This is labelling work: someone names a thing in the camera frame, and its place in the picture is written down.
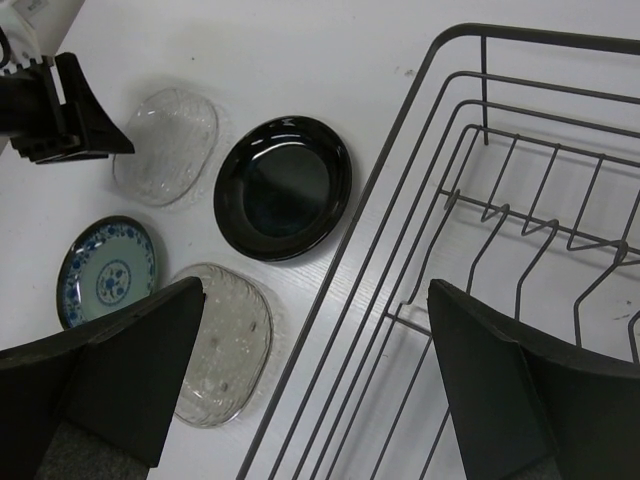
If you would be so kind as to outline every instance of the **white table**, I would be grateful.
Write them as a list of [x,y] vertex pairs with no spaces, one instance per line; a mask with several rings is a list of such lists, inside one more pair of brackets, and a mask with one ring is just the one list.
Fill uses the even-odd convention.
[[[221,105],[234,140],[280,115],[316,117],[347,143],[361,189],[437,33],[477,21],[638,37],[640,4],[589,3],[91,0],[61,51],[78,55],[93,92],[121,127],[141,101],[167,86]],[[168,253],[165,281],[191,263],[216,261],[275,292],[279,339],[249,408],[214,430],[174,421],[160,467],[151,473],[234,478],[339,235],[298,260],[264,265],[223,241],[211,190],[191,208],[171,212],[121,196],[108,160],[39,167],[7,149],[0,169],[0,348],[60,331],[54,292],[62,258],[87,225],[107,215],[132,215],[157,231]]]

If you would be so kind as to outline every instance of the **blue floral pattern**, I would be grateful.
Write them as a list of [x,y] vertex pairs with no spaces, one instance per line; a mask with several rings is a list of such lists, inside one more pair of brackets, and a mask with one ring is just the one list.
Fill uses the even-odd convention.
[[[82,313],[82,299],[80,298],[79,286],[79,279],[82,277],[85,265],[93,255],[93,252],[95,252],[100,245],[112,238],[118,237],[129,237],[131,239],[135,239],[138,245],[143,246],[149,274],[147,291],[149,294],[153,293],[156,282],[156,261],[153,245],[151,244],[151,240],[146,232],[125,222],[101,225],[97,230],[87,236],[81,244],[74,245],[73,256],[70,263],[68,266],[65,263],[67,271],[63,272],[64,276],[62,282],[64,283],[60,294],[62,296],[62,314],[69,327],[75,327],[87,322],[87,319]],[[100,275],[98,275],[98,284],[100,283],[100,279],[104,277],[104,290],[102,293],[98,291],[100,289],[99,285],[96,285],[96,294],[99,301],[107,306],[114,306],[120,303],[124,297],[126,297],[131,285],[131,271],[129,270],[128,265],[121,262],[121,264],[126,266],[126,269],[109,269],[108,267],[110,265],[116,267],[114,262],[118,262],[118,260],[109,262],[103,267]],[[122,272],[120,273],[120,277],[117,277],[117,272],[119,270],[126,270],[126,273]],[[109,278],[114,279],[113,285],[111,282],[108,282]]]
[[131,288],[131,269],[123,260],[111,260],[98,274],[96,297],[100,303],[112,307],[120,303]]

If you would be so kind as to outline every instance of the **plate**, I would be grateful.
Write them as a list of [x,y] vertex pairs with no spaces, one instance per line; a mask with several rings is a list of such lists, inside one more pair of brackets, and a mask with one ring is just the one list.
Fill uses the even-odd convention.
[[251,398],[269,358],[272,317],[260,291],[231,270],[200,263],[173,282],[191,276],[202,281],[206,299],[175,413],[209,428],[234,419]]
[[218,140],[213,104],[169,88],[145,100],[125,127],[136,153],[116,155],[113,177],[128,196],[151,206],[182,198],[196,183]]
[[132,218],[113,216],[88,227],[71,245],[58,275],[56,304],[64,328],[102,317],[153,293],[153,244]]
[[242,138],[218,174],[214,211],[227,242],[263,261],[286,260],[320,243],[351,193],[340,137],[308,117],[282,117]]

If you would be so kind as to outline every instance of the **metal wire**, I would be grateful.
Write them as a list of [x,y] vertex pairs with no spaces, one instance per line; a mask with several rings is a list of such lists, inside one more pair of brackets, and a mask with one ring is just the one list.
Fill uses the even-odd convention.
[[2,60],[0,60],[0,69],[9,65],[11,61],[11,44],[7,38],[7,34],[4,33],[2,27],[0,27],[0,47],[2,48]]
[[[347,406],[353,400],[352,396],[356,389],[356,386],[359,384],[360,376],[362,375],[362,372],[365,370],[364,367],[368,362],[369,356],[372,354],[372,352],[374,352],[374,346],[376,345],[378,336],[380,332],[382,332],[383,326],[386,323],[388,325],[388,328],[384,333],[384,338],[380,343],[379,347],[377,348],[377,351],[375,351],[375,358],[373,360],[372,367],[368,372],[368,375],[366,376],[366,380],[364,381],[362,390],[357,396],[354,409],[351,411],[350,416],[348,418],[346,429],[342,432],[339,438],[337,449],[335,450],[333,457],[330,459],[331,463],[328,466],[328,470],[325,478],[327,479],[332,478],[332,475],[335,471],[338,460],[342,452],[344,451],[344,446],[346,445],[347,439],[350,433],[352,432],[352,427],[354,425],[354,422],[358,417],[358,415],[362,413],[361,406],[367,395],[368,389],[371,386],[372,379],[377,371],[377,368],[380,363],[380,359],[383,355],[383,352],[385,351],[386,346],[388,345],[388,341],[391,337],[392,332],[394,331],[395,328],[406,327],[411,329],[414,332],[417,332],[423,335],[425,338],[425,344],[424,344],[422,353],[420,355],[419,361],[412,373],[410,382],[406,387],[406,390],[402,396],[402,400],[399,405],[399,408],[395,412],[393,422],[391,424],[389,431],[387,432],[382,448],[377,456],[376,462],[373,465],[371,478],[373,479],[377,476],[380,470],[380,466],[385,458],[385,454],[389,449],[391,440],[396,432],[397,426],[399,424],[399,420],[402,416],[402,413],[404,411],[409,395],[414,387],[416,379],[420,374],[426,355],[432,345],[431,332],[428,329],[428,326],[420,325],[415,321],[412,321],[411,319],[404,318],[401,315],[401,311],[404,307],[413,305],[416,299],[416,296],[420,290],[420,286],[423,284],[423,281],[426,278],[427,267],[429,265],[429,260],[434,250],[434,247],[438,242],[438,240],[440,239],[440,236],[445,226],[447,225],[447,222],[450,221],[451,214],[455,208],[460,207],[462,204],[479,207],[481,209],[481,214],[479,218],[479,221],[481,223],[488,222],[494,218],[496,219],[493,228],[489,232],[487,238],[485,239],[484,243],[482,244],[481,248],[479,249],[477,255],[474,257],[470,265],[468,280],[467,280],[468,292],[471,292],[471,289],[473,286],[474,274],[475,274],[477,265],[482,260],[482,258],[484,257],[488,249],[491,247],[494,239],[499,234],[500,230],[503,228],[507,220],[510,220],[512,222],[519,222],[522,224],[522,228],[520,230],[521,237],[527,237],[541,230],[548,230],[546,239],[544,240],[542,245],[537,249],[536,254],[529,261],[526,268],[524,269],[524,272],[518,279],[518,282],[516,285],[516,292],[515,292],[515,308],[514,308],[514,317],[516,320],[520,319],[522,292],[523,292],[523,286],[525,284],[526,279],[529,277],[529,275],[535,269],[535,267],[539,264],[544,254],[548,251],[549,247],[554,242],[557,242],[558,241],[557,239],[559,237],[566,238],[566,243],[564,247],[568,251],[582,251],[582,250],[590,250],[590,249],[597,248],[597,249],[603,249],[604,251],[610,251],[612,253],[613,258],[610,266],[604,272],[602,272],[598,278],[596,278],[591,283],[591,285],[576,299],[574,303],[574,328],[575,328],[576,344],[578,346],[582,345],[581,320],[580,320],[580,305],[582,304],[582,302],[586,298],[588,298],[589,295],[591,295],[606,278],[608,278],[614,271],[616,271],[616,269],[630,266],[630,265],[636,265],[640,263],[640,259],[631,259],[631,260],[628,259],[630,255],[640,255],[640,249],[628,243],[628,235],[631,229],[631,225],[633,223],[633,220],[635,219],[638,207],[640,205],[640,191],[638,192],[635,198],[635,203],[633,204],[633,208],[629,214],[629,217],[625,224],[624,231],[622,232],[621,236],[614,237],[614,238],[604,238],[600,235],[595,235],[591,232],[588,232],[586,231],[586,229],[583,229],[581,227],[581,223],[582,223],[585,211],[587,209],[587,206],[589,205],[589,200],[594,191],[594,186],[596,185],[598,176],[602,171],[603,166],[605,164],[613,164],[613,165],[622,165],[630,168],[640,168],[640,164],[638,162],[635,162],[627,158],[607,155],[607,154],[603,154],[602,152],[595,152],[579,146],[561,144],[557,142],[550,142],[543,138],[536,138],[532,135],[524,135],[521,133],[510,132],[505,129],[490,127],[489,126],[489,110],[508,112],[514,115],[519,115],[519,116],[524,116],[529,118],[537,118],[540,120],[544,120],[545,122],[571,125],[573,127],[578,127],[580,129],[585,129],[587,131],[604,132],[607,134],[627,137],[627,138],[638,139],[640,138],[640,133],[633,130],[598,124],[598,123],[589,122],[583,119],[572,118],[569,116],[555,115],[547,112],[536,111],[533,109],[515,107],[512,105],[491,102],[488,100],[487,86],[490,82],[495,82],[495,83],[515,85],[523,88],[533,88],[538,90],[566,93],[566,94],[575,95],[579,97],[596,98],[596,99],[631,104],[631,105],[640,105],[640,98],[611,94],[606,92],[599,92],[594,90],[581,89],[581,88],[574,88],[574,87],[569,87],[565,85],[554,85],[550,83],[532,81],[528,79],[520,79],[515,77],[489,74],[487,73],[487,40],[491,38],[501,38],[501,39],[507,39],[507,40],[530,42],[530,43],[542,43],[547,45],[558,45],[558,46],[566,46],[566,47],[572,47],[572,48],[593,49],[598,51],[625,53],[625,54],[632,54],[632,55],[640,55],[640,42],[630,41],[630,40],[621,40],[621,39],[611,39],[611,38],[604,38],[604,37],[565,34],[565,33],[558,33],[558,32],[516,29],[516,28],[510,28],[510,27],[494,27],[494,26],[486,26],[486,25],[463,25],[463,26],[454,27],[453,29],[450,29],[444,32],[441,36],[439,36],[434,41],[432,48],[427,53],[427,56],[425,57],[423,65],[418,71],[416,75],[416,79],[411,89],[409,90],[409,93],[407,95],[407,98],[405,99],[405,102],[402,105],[400,113],[396,121],[394,122],[394,125],[389,134],[389,137],[387,138],[387,141],[385,142],[382,152],[380,154],[380,157],[373,169],[372,175],[369,181],[367,182],[367,185],[365,186],[361,203],[359,204],[354,214],[353,220],[350,223],[349,227],[347,228],[345,236],[342,242],[340,243],[340,246],[337,249],[336,255],[331,265],[329,266],[327,277],[325,278],[325,281],[323,282],[320,288],[320,291],[318,292],[318,296],[314,301],[311,311],[309,313],[309,316],[301,330],[300,337],[296,342],[296,345],[294,346],[292,355],[289,361],[287,362],[287,365],[285,366],[285,369],[283,371],[280,381],[278,382],[278,385],[276,386],[273,397],[265,412],[265,416],[257,430],[256,436],[249,448],[245,461],[243,462],[243,465],[240,469],[238,478],[245,478],[246,475],[249,473],[254,457],[256,456],[260,448],[262,439],[278,407],[278,402],[285,388],[287,387],[287,382],[292,374],[294,366],[296,365],[296,361],[298,360],[300,353],[304,347],[305,341],[311,331],[311,328],[314,325],[318,312],[323,304],[324,298],[332,286],[333,278],[340,265],[342,257],[344,256],[345,251],[348,247],[349,240],[351,239],[356,229],[357,223],[364,211],[364,208],[367,204],[369,197],[371,196],[371,193],[375,187],[376,181],[382,171],[382,168],[385,165],[385,162],[391,151],[391,148],[393,147],[394,142],[396,141],[398,133],[400,132],[403,126],[403,123],[407,117],[409,109],[413,104],[413,100],[415,99],[421,87],[422,81],[425,78],[427,71],[429,70],[429,67],[431,65],[431,62],[433,61],[433,58],[435,57],[436,52],[442,45],[444,45],[449,40],[456,38],[458,36],[464,36],[464,35],[473,35],[473,36],[480,37],[481,71],[480,72],[461,71],[461,72],[452,73],[447,77],[444,84],[442,85],[442,88],[439,90],[435,98],[435,101],[433,103],[433,106],[426,117],[426,121],[420,131],[420,134],[418,135],[417,142],[414,145],[412,152],[407,160],[407,163],[405,164],[405,167],[401,172],[399,181],[391,194],[388,207],[386,208],[386,210],[381,216],[378,230],[376,231],[375,235],[371,240],[369,249],[364,257],[360,270],[358,271],[356,278],[353,282],[353,285],[351,286],[351,289],[347,294],[346,301],[343,305],[340,315],[338,316],[335,326],[329,336],[329,339],[325,344],[320,360],[318,361],[316,368],[313,372],[313,375],[311,376],[311,379],[302,396],[302,399],[298,404],[298,409],[296,410],[294,418],[288,427],[287,434],[280,446],[277,457],[275,458],[275,461],[269,472],[269,478],[271,479],[276,477],[278,470],[283,462],[283,459],[287,454],[287,452],[289,451],[289,447],[292,442],[293,436],[298,429],[300,420],[302,418],[303,413],[307,409],[310,399],[312,398],[313,395],[319,395],[318,393],[315,393],[317,390],[316,387],[318,384],[318,379],[321,373],[323,372],[325,363],[327,362],[329,357],[332,355],[332,350],[334,347],[335,340],[340,334],[341,328],[343,326],[345,318],[347,317],[347,314],[349,312],[352,302],[354,301],[356,295],[360,291],[361,283],[366,276],[366,272],[369,267],[369,264],[372,261],[373,255],[376,252],[376,248],[378,247],[378,244],[382,238],[382,235],[385,232],[385,229],[387,228],[387,225],[390,221],[392,213],[396,208],[398,199],[401,193],[404,191],[405,184],[407,183],[407,179],[410,178],[411,176],[412,168],[414,167],[418,152],[420,151],[423,145],[423,141],[427,133],[430,131],[434,116],[436,115],[436,112],[439,110],[442,104],[442,100],[444,98],[445,92],[447,91],[451,83],[456,79],[471,78],[471,79],[480,80],[481,99],[470,98],[458,103],[453,109],[446,123],[443,134],[440,137],[440,140],[434,150],[434,154],[432,156],[431,162],[429,163],[426,169],[426,172],[420,181],[420,184],[416,190],[416,194],[413,200],[411,201],[410,207],[407,210],[406,215],[402,219],[402,225],[399,227],[399,230],[397,232],[397,238],[391,248],[391,251],[388,255],[386,263],[384,264],[382,273],[380,274],[380,277],[377,283],[373,287],[373,293],[369,299],[368,304],[366,305],[364,314],[361,316],[360,320],[357,322],[358,327],[351,339],[347,353],[345,354],[344,358],[342,358],[338,372],[333,380],[333,383],[328,391],[328,394],[326,395],[326,398],[324,400],[324,403],[322,404],[322,407],[320,408],[319,412],[317,413],[314,412],[315,421],[313,423],[313,427],[311,429],[310,435],[306,437],[306,443],[304,445],[303,453],[300,455],[300,457],[296,458],[297,464],[296,464],[295,472],[293,474],[293,478],[298,478],[302,474],[303,468],[307,465],[307,461],[310,459],[311,449],[315,444],[315,441],[318,437],[319,431],[324,421],[328,418],[330,407],[333,405],[334,401],[336,400],[336,394],[338,392],[339,387],[343,383],[343,380],[345,379],[345,373],[347,371],[347,367],[352,362],[354,352],[356,351],[356,347],[360,342],[365,325],[367,325],[367,323],[370,321],[370,317],[373,312],[374,305],[376,304],[376,301],[378,300],[380,292],[383,286],[385,285],[385,281],[387,280],[387,277],[392,269],[392,266],[396,261],[396,257],[401,251],[402,245],[404,245],[407,241],[405,240],[405,237],[407,235],[407,232],[409,231],[410,225],[412,225],[412,222],[415,221],[414,217],[416,216],[416,212],[418,212],[419,210],[419,205],[423,201],[423,194],[425,192],[426,186],[429,183],[429,181],[432,180],[431,177],[433,175],[436,164],[439,165],[440,162],[444,161],[444,160],[441,160],[440,157],[444,151],[444,145],[448,141],[449,136],[453,131],[454,124],[456,123],[456,120],[458,119],[458,114],[460,113],[461,110],[467,109],[467,108],[479,107],[482,113],[482,124],[466,125],[461,130],[457,138],[455,147],[453,148],[453,152],[449,157],[447,163],[444,165],[444,169],[442,170],[442,176],[437,182],[435,193],[431,198],[427,211],[422,217],[422,219],[420,220],[419,228],[415,233],[413,240],[410,243],[410,248],[406,253],[406,257],[404,257],[404,260],[402,261],[402,267],[400,268],[399,272],[396,274],[395,281],[393,283],[393,286],[391,287],[390,294],[387,297],[387,300],[385,301],[385,305],[382,310],[382,313],[378,315],[376,319],[374,319],[375,327],[373,329],[373,332],[366,344],[366,347],[362,355],[357,359],[357,367],[353,375],[348,378],[349,383],[346,389],[346,393],[344,394],[343,397],[338,399],[340,401],[339,408],[337,409],[335,416],[332,418],[332,422],[331,422],[331,426],[329,428],[328,434],[324,439],[324,442],[322,444],[318,457],[315,459],[315,464],[313,465],[313,470],[310,478],[316,478],[320,473],[320,469],[327,457],[329,448],[332,442],[334,441],[334,438],[336,437],[338,426],[341,424],[343,416],[347,410]],[[473,195],[462,193],[459,187],[463,172],[465,171],[465,168],[467,168],[468,166],[471,152],[475,148],[475,145],[477,143],[476,140],[480,133],[482,133],[483,140],[484,140],[483,143],[485,145],[489,143],[490,137],[506,138],[511,140],[508,153],[502,162],[498,175],[495,179],[495,182],[493,183],[491,193],[487,199],[478,198]],[[468,147],[466,148],[466,152],[464,156],[462,157],[462,161],[459,163],[460,165],[459,170],[455,173],[452,186],[445,188],[445,185],[447,185],[448,178],[452,174],[453,167],[456,164],[456,159],[458,158],[460,152],[463,151],[462,147],[465,144],[465,141],[468,138],[469,134],[472,135],[471,140],[469,142]],[[544,171],[544,175],[542,176],[540,183],[537,185],[533,202],[525,212],[518,211],[518,209],[513,208],[510,204],[502,204],[500,206],[493,204],[493,201],[496,197],[499,186],[503,181],[505,171],[507,170],[508,165],[512,161],[514,149],[516,148],[516,145],[519,146],[521,144],[522,145],[530,144],[530,145],[539,146],[539,147],[547,147],[552,150],[552,154],[549,158],[549,162]],[[558,218],[543,218],[541,216],[536,215],[536,208],[538,206],[542,192],[548,183],[549,177],[552,175],[554,164],[556,163],[556,159],[560,152],[568,152],[568,153],[579,155],[584,159],[591,161],[594,164],[593,173],[589,181],[589,184],[587,186],[584,197],[582,198],[580,209],[575,218],[575,221],[570,225],[563,223]],[[423,238],[424,234],[427,230],[427,226],[433,220],[432,218],[433,212],[439,201],[441,202],[443,201],[444,203],[444,209],[445,209],[444,215],[440,219],[437,225],[437,228],[435,229],[430,239],[425,239]],[[422,257],[419,273],[417,275],[415,282],[413,282],[413,288],[411,290],[411,293],[406,297],[405,300],[397,299],[396,295],[400,290],[402,279],[405,277],[409,269],[409,266],[412,264],[415,264],[416,260],[414,259],[414,257],[416,252],[419,251],[420,245],[423,245],[426,242],[428,242],[427,244],[428,246],[424,256]],[[636,363],[640,363],[640,360],[638,358],[638,348],[635,341],[635,324],[639,319],[640,319],[640,312],[634,315],[628,324],[628,335],[629,335],[631,355],[634,362]],[[419,476],[420,479],[426,476],[427,471],[432,464],[435,451],[437,449],[440,438],[443,435],[449,416],[450,416],[450,413],[449,413],[449,410],[447,410],[447,412],[444,415],[444,418],[440,423],[437,435],[435,437],[435,441],[430,447],[429,454],[426,458],[425,464]]]

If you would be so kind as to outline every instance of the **black plastic bracket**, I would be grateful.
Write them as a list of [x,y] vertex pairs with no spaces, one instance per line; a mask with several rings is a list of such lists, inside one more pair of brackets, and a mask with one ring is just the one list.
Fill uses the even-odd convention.
[[[66,102],[60,104],[51,67],[57,67]],[[34,163],[106,158],[134,153],[131,141],[100,106],[77,57],[44,57],[0,77],[0,132]]]
[[638,365],[516,322],[443,280],[428,304],[469,480],[549,463],[563,480],[638,478]]

